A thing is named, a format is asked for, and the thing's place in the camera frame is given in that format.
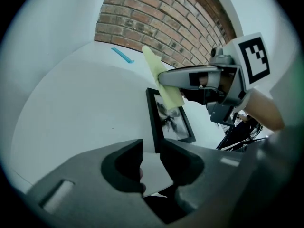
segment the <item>blue object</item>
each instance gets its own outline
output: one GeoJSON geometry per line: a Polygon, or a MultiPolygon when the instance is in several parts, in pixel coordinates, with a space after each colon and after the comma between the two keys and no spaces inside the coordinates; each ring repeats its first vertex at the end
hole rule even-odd
{"type": "Polygon", "coordinates": [[[124,53],[122,53],[120,50],[116,49],[116,48],[111,48],[114,52],[116,52],[118,55],[120,55],[124,60],[127,61],[127,63],[133,63],[134,60],[131,60],[130,58],[128,58],[124,53]]]}

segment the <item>white table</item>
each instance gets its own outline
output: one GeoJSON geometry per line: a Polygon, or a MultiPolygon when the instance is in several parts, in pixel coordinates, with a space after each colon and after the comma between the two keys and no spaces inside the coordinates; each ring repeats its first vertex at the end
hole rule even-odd
{"type": "MultiPolygon", "coordinates": [[[[144,152],[152,153],[142,164],[147,192],[171,185],[159,156],[153,154],[145,94],[146,88],[156,88],[153,77],[142,53],[115,46],[135,60],[128,64],[111,47],[92,42],[75,51],[42,79],[26,102],[10,164],[30,184],[78,153],[143,139],[144,152]]],[[[184,110],[197,140],[193,144],[215,148],[224,132],[210,121],[206,108],[186,102],[184,110]]]]}

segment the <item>picture frame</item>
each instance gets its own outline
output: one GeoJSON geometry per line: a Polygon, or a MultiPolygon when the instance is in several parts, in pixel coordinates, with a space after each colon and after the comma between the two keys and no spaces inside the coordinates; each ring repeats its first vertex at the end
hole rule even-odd
{"type": "Polygon", "coordinates": [[[167,110],[158,90],[147,88],[147,103],[155,152],[159,153],[161,139],[170,138],[185,143],[195,142],[195,136],[182,107],[167,110]]]}

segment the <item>brick wall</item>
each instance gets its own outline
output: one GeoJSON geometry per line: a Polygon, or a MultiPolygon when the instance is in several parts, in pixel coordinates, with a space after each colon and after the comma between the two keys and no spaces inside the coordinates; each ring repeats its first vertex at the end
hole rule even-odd
{"type": "Polygon", "coordinates": [[[174,67],[205,64],[235,38],[218,0],[104,0],[95,41],[137,51],[148,45],[174,67]]]}

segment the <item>yellow cloth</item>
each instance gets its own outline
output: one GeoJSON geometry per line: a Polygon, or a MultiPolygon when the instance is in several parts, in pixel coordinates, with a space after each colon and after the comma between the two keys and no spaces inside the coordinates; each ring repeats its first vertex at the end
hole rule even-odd
{"type": "Polygon", "coordinates": [[[165,106],[168,110],[184,105],[180,90],[176,87],[163,86],[158,81],[158,75],[168,71],[162,64],[161,58],[156,56],[148,46],[142,47],[142,52],[149,65],[150,71],[154,77],[158,90],[163,98],[165,106]]]}

